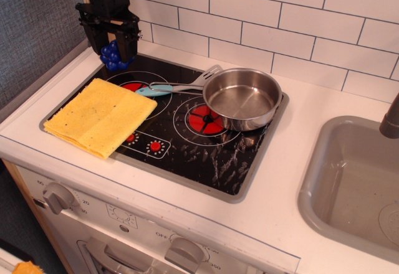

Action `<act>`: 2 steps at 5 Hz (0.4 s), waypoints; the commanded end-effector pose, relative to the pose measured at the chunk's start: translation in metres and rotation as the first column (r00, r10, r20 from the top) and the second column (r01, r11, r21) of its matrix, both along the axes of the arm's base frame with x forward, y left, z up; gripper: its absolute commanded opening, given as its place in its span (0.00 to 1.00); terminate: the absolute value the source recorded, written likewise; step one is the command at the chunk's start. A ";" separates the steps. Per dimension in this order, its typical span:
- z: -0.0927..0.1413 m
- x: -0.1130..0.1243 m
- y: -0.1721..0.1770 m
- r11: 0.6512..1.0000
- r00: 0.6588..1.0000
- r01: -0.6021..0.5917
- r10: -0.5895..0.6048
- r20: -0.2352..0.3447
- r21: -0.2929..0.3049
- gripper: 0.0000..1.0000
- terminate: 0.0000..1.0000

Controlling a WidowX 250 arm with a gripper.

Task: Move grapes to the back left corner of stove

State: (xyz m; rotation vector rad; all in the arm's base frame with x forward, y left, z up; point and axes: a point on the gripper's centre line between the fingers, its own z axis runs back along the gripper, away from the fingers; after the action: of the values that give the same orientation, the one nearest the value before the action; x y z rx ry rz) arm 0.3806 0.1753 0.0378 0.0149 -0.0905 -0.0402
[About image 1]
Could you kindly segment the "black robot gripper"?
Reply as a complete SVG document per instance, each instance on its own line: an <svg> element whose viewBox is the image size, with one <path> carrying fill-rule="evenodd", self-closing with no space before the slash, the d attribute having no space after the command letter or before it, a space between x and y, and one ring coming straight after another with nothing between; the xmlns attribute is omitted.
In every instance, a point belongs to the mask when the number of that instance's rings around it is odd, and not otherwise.
<svg viewBox="0 0 399 274"><path fill-rule="evenodd" d="M114 34L122 62L137 54L140 36L139 17L129 11L130 0L89 0L78 3L80 25L97 55L109 44L108 34Z"/></svg>

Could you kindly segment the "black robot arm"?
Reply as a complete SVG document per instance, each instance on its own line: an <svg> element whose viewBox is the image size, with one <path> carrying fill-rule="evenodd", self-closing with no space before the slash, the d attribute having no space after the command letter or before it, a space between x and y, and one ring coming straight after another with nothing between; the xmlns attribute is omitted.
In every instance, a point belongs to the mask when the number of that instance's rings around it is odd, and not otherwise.
<svg viewBox="0 0 399 274"><path fill-rule="evenodd" d="M129 10L130 0L89 0L78 3L80 25L96 54L109 44L109 34L116 37L122 62L128 62L138 51L139 17Z"/></svg>

